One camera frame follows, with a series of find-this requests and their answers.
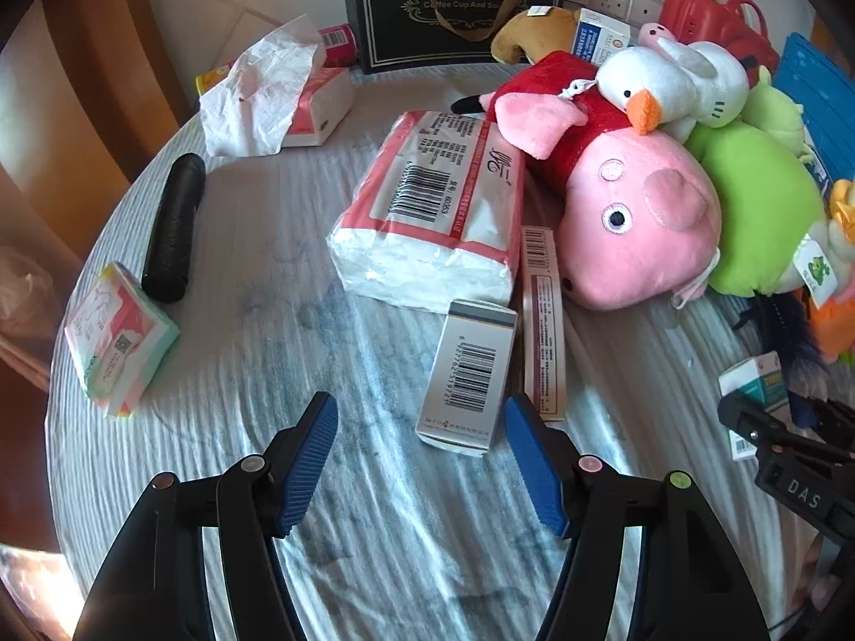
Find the green plush pillow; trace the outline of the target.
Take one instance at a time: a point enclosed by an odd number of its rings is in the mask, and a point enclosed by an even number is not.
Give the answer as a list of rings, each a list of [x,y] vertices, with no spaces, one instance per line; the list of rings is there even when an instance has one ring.
[[[802,106],[762,67],[737,118],[722,128],[699,124],[686,148],[707,172],[722,210],[713,290],[751,298],[802,288],[792,258],[809,230],[826,222],[806,168]]]

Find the pink pig plush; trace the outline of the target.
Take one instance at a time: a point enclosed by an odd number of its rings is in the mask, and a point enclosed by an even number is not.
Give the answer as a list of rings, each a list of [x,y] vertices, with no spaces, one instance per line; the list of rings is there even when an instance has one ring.
[[[720,261],[719,197],[684,146],[633,128],[594,75],[589,62],[555,51],[451,108],[497,124],[561,198],[556,257],[577,304],[619,310],[669,295],[682,308],[706,292]]]

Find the white duck plush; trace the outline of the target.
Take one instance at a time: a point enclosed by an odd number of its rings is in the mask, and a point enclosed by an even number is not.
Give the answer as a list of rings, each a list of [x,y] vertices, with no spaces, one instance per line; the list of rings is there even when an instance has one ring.
[[[626,114],[639,135],[661,128],[680,140],[696,124],[722,128],[748,100],[743,65],[717,43],[659,39],[611,55],[598,68],[601,96]]]

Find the large pink tissue pack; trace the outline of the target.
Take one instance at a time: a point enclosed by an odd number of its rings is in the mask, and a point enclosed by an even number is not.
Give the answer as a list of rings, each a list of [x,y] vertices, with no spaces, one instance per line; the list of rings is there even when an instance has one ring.
[[[505,306],[520,259],[525,161],[488,120],[403,113],[328,236],[345,291],[444,314]]]

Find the small green white box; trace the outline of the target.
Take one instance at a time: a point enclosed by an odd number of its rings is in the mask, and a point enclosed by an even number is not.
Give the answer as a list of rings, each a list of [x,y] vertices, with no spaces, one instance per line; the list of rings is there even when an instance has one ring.
[[[730,366],[719,376],[719,389],[722,398],[717,417],[727,428],[730,458],[734,462],[751,459],[757,453],[757,447],[748,439],[749,430],[743,433],[733,430],[744,405],[768,415],[782,428],[790,427],[790,400],[780,358],[775,351],[748,357]]]

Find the small colourful tissue pack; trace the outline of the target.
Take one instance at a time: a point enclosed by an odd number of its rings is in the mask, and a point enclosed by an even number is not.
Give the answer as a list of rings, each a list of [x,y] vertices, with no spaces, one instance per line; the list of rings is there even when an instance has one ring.
[[[102,269],[64,326],[81,388],[109,417],[133,414],[178,336],[119,262]]]

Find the long pink narrow box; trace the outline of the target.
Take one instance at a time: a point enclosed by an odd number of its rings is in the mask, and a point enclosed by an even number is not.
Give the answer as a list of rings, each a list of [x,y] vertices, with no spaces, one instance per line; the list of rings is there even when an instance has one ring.
[[[554,232],[522,227],[523,388],[542,420],[566,411],[564,306]]]

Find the white blue medicine box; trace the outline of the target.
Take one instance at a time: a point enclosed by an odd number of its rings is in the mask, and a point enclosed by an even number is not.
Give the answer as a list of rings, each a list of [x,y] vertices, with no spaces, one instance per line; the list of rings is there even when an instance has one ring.
[[[490,450],[516,320],[511,308],[491,302],[450,303],[416,423],[423,443],[468,456]]]

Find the black rolled bag bundle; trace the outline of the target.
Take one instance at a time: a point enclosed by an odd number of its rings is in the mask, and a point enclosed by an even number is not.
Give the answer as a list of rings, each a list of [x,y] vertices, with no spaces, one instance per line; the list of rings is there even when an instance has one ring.
[[[183,300],[190,278],[194,222],[206,187],[206,165],[184,153],[171,165],[153,220],[142,289],[159,304]]]

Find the blue plastic crate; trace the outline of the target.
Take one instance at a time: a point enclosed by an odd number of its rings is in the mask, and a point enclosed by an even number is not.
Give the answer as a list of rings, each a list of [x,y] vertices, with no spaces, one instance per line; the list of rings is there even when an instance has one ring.
[[[852,179],[853,81],[803,35],[788,35],[774,85],[803,106],[803,120],[829,177]]]

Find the red bear suitcase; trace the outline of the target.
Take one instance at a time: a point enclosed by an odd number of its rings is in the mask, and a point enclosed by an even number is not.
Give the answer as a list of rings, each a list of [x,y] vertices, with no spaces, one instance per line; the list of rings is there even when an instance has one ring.
[[[759,68],[777,71],[780,54],[753,0],[664,0],[659,22],[682,43],[709,41],[725,48],[747,70],[751,85],[758,83]]]

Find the white blue box behind plush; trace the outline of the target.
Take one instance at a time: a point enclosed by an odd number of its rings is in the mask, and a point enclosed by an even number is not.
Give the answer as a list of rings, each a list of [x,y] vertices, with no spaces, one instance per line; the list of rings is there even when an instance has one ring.
[[[621,20],[583,7],[572,42],[571,53],[601,67],[611,55],[631,43],[631,27]]]

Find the brown plush toy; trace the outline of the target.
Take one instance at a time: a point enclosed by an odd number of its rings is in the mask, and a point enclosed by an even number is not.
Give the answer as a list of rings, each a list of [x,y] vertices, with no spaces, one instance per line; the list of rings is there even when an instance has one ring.
[[[507,20],[495,33],[491,57],[501,64],[523,61],[536,64],[551,52],[570,52],[580,18],[578,7],[529,7]]]

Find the open tissue pack with paper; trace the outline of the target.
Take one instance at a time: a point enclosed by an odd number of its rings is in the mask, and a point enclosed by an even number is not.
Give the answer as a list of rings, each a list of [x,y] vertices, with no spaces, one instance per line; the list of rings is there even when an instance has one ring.
[[[324,61],[322,33],[305,14],[249,46],[226,77],[201,94],[210,157],[272,157],[323,145],[355,100],[349,71]]]

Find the red cylindrical can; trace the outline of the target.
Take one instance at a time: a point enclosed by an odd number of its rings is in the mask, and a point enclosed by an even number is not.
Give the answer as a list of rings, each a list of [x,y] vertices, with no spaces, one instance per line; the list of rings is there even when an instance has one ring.
[[[358,45],[348,24],[320,29],[319,33],[326,51],[325,67],[349,68],[358,64]]]

